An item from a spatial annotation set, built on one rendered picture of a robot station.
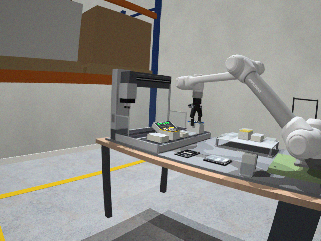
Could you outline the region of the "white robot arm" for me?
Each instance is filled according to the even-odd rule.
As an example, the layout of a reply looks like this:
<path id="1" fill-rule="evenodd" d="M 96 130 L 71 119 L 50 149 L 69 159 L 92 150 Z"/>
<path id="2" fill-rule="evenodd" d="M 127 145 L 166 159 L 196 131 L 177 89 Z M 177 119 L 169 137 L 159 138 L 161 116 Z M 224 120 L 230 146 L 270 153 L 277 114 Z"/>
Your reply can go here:
<path id="1" fill-rule="evenodd" d="M 239 80 L 246 84 L 281 126 L 286 148 L 296 158 L 294 165 L 321 171 L 321 120 L 310 118 L 305 121 L 296 117 L 261 78 L 265 71 L 262 62 L 232 55 L 225 66 L 226 73 L 178 77 L 175 85 L 181 90 L 192 90 L 192 98 L 202 98 L 204 82 Z"/>

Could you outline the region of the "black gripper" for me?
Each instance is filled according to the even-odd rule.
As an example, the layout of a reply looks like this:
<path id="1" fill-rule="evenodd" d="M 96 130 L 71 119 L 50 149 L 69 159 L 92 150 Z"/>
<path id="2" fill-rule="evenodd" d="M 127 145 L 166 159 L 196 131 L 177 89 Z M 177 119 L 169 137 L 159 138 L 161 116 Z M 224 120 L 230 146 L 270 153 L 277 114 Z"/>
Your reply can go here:
<path id="1" fill-rule="evenodd" d="M 191 113 L 190 113 L 191 126 L 194 125 L 194 116 L 195 116 L 196 111 L 198 113 L 198 121 L 201 121 L 201 117 L 202 117 L 202 106 L 200 106 L 201 101 L 202 101 L 201 98 L 193 98 L 194 106 L 192 106 Z"/>

